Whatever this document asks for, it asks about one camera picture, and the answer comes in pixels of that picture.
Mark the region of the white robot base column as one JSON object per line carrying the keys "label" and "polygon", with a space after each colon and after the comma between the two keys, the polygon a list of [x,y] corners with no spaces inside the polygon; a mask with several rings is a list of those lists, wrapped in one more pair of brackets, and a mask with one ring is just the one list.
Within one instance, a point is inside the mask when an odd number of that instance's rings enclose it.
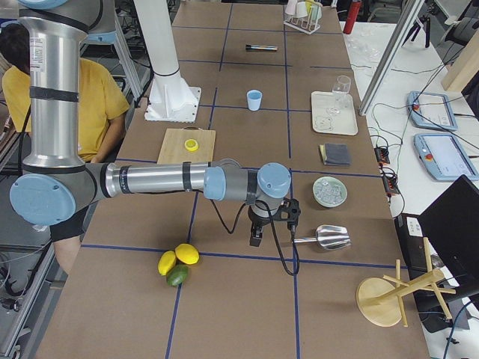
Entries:
{"label": "white robot base column", "polygon": [[181,76],[167,2],[134,4],[153,72],[145,119],[193,123],[201,89],[188,86]]}

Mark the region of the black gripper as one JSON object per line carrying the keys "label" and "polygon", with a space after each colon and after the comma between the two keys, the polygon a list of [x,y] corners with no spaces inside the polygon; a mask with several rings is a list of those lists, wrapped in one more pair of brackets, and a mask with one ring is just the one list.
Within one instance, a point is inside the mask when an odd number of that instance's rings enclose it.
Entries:
{"label": "black gripper", "polygon": [[249,245],[259,247],[263,239],[263,227],[271,222],[269,213],[266,209],[254,205],[248,208],[248,217],[251,220]]}

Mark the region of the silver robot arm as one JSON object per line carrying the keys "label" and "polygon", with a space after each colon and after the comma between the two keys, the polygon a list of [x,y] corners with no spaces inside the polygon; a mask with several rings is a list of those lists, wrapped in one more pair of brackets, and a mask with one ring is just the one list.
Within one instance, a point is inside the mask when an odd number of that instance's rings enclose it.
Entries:
{"label": "silver robot arm", "polygon": [[33,138],[23,173],[10,188],[15,212],[32,224],[66,221],[91,203],[119,194],[199,191],[209,200],[248,207],[250,243],[278,221],[294,232],[300,209],[287,197],[289,170],[269,163],[257,170],[232,159],[150,167],[87,164],[78,154],[79,46],[113,25],[110,1],[21,1],[19,21],[30,35],[30,113]]}

